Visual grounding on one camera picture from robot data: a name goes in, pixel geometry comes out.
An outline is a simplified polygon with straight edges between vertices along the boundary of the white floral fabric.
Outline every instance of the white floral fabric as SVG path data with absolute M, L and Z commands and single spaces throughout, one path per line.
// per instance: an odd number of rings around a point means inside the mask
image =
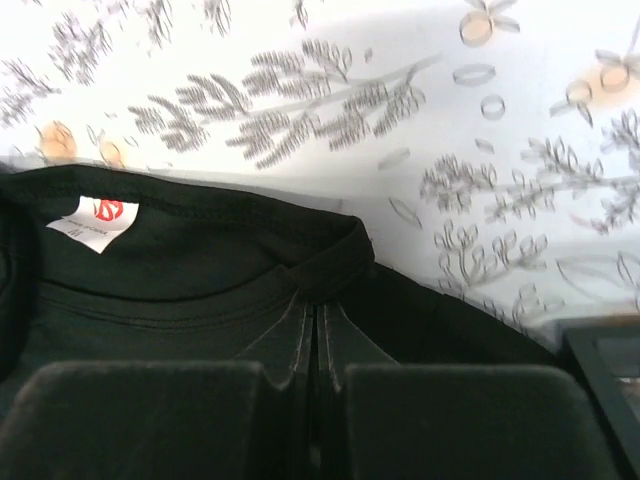
M 5 0 L 0 155 L 269 188 L 554 346 L 640 311 L 631 0 Z

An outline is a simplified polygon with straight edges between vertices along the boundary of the white fabric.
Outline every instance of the white fabric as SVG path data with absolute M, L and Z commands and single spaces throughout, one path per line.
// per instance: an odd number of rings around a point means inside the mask
M 640 308 L 639 15 L 632 0 L 5 0 L 0 153 L 357 215 L 381 263 L 555 342 L 554 319 Z

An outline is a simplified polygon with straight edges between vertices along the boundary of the white clothing label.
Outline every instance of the white clothing label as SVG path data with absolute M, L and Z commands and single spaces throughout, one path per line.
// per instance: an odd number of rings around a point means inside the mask
M 75 212 L 51 222 L 47 227 L 102 253 L 133 224 L 137 214 L 137 203 L 80 197 Z

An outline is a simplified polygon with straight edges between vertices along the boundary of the black frame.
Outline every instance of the black frame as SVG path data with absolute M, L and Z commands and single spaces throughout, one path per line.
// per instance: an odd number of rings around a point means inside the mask
M 640 325 L 569 328 L 564 333 L 564 348 L 624 452 L 628 473 L 640 479 L 640 422 L 598 348 L 602 340 L 629 339 L 640 342 Z

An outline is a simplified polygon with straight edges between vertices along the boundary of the black t-shirt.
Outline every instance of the black t-shirt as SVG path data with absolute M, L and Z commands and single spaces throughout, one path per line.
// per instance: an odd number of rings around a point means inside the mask
M 80 196 L 139 204 L 102 254 L 47 228 Z M 59 360 L 221 360 L 298 293 L 346 316 L 400 362 L 556 358 L 499 320 L 375 264 L 362 222 L 259 195 L 65 166 L 0 177 L 0 416 Z

